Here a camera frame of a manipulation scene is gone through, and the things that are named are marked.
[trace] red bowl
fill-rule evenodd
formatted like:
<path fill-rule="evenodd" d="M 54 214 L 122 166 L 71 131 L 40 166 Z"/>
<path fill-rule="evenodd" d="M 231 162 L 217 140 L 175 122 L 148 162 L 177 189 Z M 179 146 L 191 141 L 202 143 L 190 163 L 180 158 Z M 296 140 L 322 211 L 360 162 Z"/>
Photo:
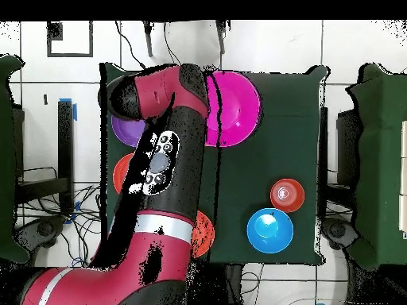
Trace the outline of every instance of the red bowl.
<path fill-rule="evenodd" d="M 113 185 L 118 194 L 120 194 L 120 191 L 122 190 L 123 181 L 126 178 L 127 170 L 129 169 L 129 162 L 133 155 L 134 153 L 125 155 L 121 160 L 118 161 L 116 166 L 114 166 Z"/>
<path fill-rule="evenodd" d="M 278 210 L 291 213 L 298 210 L 304 203 L 304 188 L 294 179 L 278 180 L 271 188 L 271 203 Z"/>
<path fill-rule="evenodd" d="M 215 240 L 215 229 L 208 216 L 198 210 L 196 226 L 192 231 L 192 255 L 198 258 L 211 248 Z"/>

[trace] silver band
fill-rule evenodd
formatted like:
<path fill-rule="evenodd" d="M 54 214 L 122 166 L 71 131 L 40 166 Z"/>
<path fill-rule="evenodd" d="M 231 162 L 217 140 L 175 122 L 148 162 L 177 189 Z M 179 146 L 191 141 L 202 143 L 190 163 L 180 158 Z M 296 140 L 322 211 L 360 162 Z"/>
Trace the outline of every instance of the silver band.
<path fill-rule="evenodd" d="M 59 272 L 58 274 L 56 274 L 56 276 L 54 276 L 54 278 L 52 278 L 51 282 L 49 282 L 47 287 L 45 288 L 38 305 L 47 304 L 49 296 L 51 295 L 51 292 L 54 289 L 54 287 L 56 286 L 56 284 L 62 279 L 62 277 L 64 277 L 67 273 L 69 273 L 73 269 L 74 268 L 66 268 L 66 269 L 62 270 L 61 272 Z"/>
<path fill-rule="evenodd" d="M 192 240 L 191 224 L 178 218 L 158 214 L 140 214 L 137 216 L 135 233 L 156 233 L 179 238 L 189 244 Z"/>

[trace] bowl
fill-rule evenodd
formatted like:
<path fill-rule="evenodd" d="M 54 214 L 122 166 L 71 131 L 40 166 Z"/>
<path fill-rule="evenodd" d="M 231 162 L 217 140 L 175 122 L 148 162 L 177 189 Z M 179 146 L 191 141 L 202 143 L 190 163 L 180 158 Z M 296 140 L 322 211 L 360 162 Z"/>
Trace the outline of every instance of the bowl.
<path fill-rule="evenodd" d="M 247 139 L 260 120 L 260 96 L 252 82 L 234 71 L 214 71 L 220 92 L 220 147 L 234 146 Z M 219 97 L 211 76 L 206 78 L 209 100 L 206 146 L 216 146 L 219 135 Z"/>
<path fill-rule="evenodd" d="M 192 256 L 198 258 L 211 248 L 215 240 L 215 229 L 209 217 L 198 210 L 196 226 L 192 231 Z"/>
<path fill-rule="evenodd" d="M 247 224 L 250 244 L 262 253 L 279 253 L 293 239 L 293 223 L 277 208 L 263 208 L 254 213 Z"/>
<path fill-rule="evenodd" d="M 274 207 L 285 213 L 291 213 L 304 203 L 304 188 L 294 179 L 281 179 L 271 188 L 270 199 Z"/>
<path fill-rule="evenodd" d="M 125 155 L 118 161 L 113 170 L 113 185 L 114 189 L 120 194 L 124 179 L 126 178 L 127 170 L 129 169 L 130 159 L 133 158 L 134 153 Z"/>
<path fill-rule="evenodd" d="M 137 147 L 145 129 L 144 121 L 123 121 L 111 116 L 111 128 L 116 137 L 126 145 Z"/>

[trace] red robot arm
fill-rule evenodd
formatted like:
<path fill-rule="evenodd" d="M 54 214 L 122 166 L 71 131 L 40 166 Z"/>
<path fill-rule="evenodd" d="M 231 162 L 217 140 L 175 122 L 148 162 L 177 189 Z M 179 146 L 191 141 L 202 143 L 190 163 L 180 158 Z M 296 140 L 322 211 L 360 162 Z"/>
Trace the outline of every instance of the red robot arm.
<path fill-rule="evenodd" d="M 99 249 L 96 268 L 49 268 L 27 284 L 21 305 L 183 305 L 208 112 L 203 74 L 183 64 L 121 77 L 107 96 L 116 117 L 162 124 L 140 140 L 107 240 L 128 235 L 126 256 L 100 270 L 109 249 Z"/>

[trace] dark green tablecloth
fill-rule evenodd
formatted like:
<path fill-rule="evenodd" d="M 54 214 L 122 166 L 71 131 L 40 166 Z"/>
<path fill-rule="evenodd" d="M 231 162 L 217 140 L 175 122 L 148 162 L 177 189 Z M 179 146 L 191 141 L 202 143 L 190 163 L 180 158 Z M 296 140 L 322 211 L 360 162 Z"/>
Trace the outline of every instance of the dark green tablecloth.
<path fill-rule="evenodd" d="M 107 64 L 107 82 L 123 72 Z M 307 75 L 245 73 L 262 97 L 262 123 L 240 145 L 221 151 L 219 206 L 211 262 L 320 264 L 314 252 L 316 224 L 316 155 L 320 120 L 320 81 L 325 67 Z M 118 195 L 112 183 L 117 162 L 133 148 L 114 135 L 107 125 L 107 221 L 110 227 Z M 218 149 L 206 147 L 199 209 L 213 222 Z M 247 240 L 250 216 L 271 207 L 270 188 L 282 178 L 298 180 L 305 190 L 303 206 L 291 213 L 294 236 L 290 246 L 277 254 L 255 250 Z"/>
<path fill-rule="evenodd" d="M 359 139 L 360 177 L 356 187 L 360 233 L 349 249 L 364 269 L 407 264 L 407 240 L 399 230 L 401 124 L 407 120 L 407 75 L 384 72 L 376 64 L 360 69 L 348 88 L 363 123 Z"/>

